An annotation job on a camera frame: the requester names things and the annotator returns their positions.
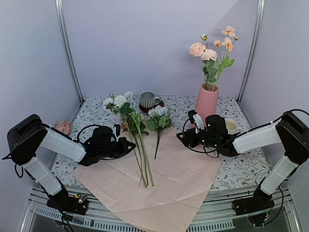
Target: pink round object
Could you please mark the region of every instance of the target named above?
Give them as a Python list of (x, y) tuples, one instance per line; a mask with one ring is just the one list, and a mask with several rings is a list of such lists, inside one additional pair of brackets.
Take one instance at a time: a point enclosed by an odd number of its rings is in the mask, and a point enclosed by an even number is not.
[(60, 131), (66, 135), (71, 134), (72, 132), (72, 124), (67, 121), (60, 121), (54, 125), (54, 128), (57, 131)]

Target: vase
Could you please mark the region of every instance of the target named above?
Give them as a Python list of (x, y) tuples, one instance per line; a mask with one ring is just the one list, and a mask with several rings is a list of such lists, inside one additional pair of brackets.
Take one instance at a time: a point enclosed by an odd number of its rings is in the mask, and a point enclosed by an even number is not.
[(206, 90), (204, 86), (205, 84), (202, 84), (199, 89), (195, 111), (202, 117), (204, 125), (206, 125), (206, 117), (216, 114), (219, 89), (216, 87), (214, 91), (211, 91)]

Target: patterned table surface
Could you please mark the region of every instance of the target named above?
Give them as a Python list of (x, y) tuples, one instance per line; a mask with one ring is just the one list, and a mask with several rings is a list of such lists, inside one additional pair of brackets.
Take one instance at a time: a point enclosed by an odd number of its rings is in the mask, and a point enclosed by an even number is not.
[[(182, 130), (183, 124), (188, 118), (187, 112), (194, 109), (196, 99), (195, 96), (161, 97), (165, 106), (172, 110), (172, 121), (176, 129)], [(85, 126), (99, 124), (112, 127), (115, 123), (120, 122), (116, 115), (105, 109), (103, 101), (104, 98), (88, 98), (85, 100), (73, 122), (73, 130), (70, 135), (72, 138), (75, 138)], [(137, 109), (138, 103), (139, 98), (133, 97), (133, 105)], [(243, 131), (250, 129), (247, 119), (233, 98), (219, 98), (216, 113), (235, 120), (243, 128)], [(89, 128), (83, 132), (82, 141), (91, 136), (93, 129)], [(211, 187), (212, 191), (256, 186), (270, 171), (270, 165), (260, 148), (232, 158), (220, 155), (219, 159), (222, 164)], [(58, 154), (51, 172), (64, 185), (84, 188), (72, 175), (72, 171), (78, 165), (71, 159)]]

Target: brown paper sheet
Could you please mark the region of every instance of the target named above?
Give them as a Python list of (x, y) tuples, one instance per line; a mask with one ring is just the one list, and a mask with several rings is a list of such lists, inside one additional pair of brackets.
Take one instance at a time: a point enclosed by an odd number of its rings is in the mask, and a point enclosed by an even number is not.
[(75, 177), (121, 220), (146, 232), (185, 232), (209, 192), (221, 165), (185, 148), (178, 130), (163, 132), (156, 160), (156, 133), (145, 136), (154, 187), (138, 187), (134, 153), (78, 167)]

